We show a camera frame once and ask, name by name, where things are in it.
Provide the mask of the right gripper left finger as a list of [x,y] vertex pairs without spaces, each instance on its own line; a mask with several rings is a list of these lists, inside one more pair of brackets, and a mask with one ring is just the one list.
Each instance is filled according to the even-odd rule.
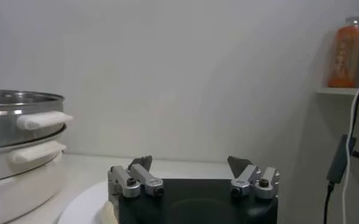
[[112,166],[107,173],[109,196],[137,198],[144,193],[153,197],[161,197],[165,193],[163,180],[150,173],[152,156],[135,158],[125,169]]

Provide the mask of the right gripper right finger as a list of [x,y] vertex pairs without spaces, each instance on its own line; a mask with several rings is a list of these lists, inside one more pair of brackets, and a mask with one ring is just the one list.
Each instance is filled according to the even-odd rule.
[[234,198],[254,194],[261,200],[277,198],[279,194],[280,174],[274,167],[262,171],[248,159],[229,156],[228,164],[234,179],[230,181],[231,195]]

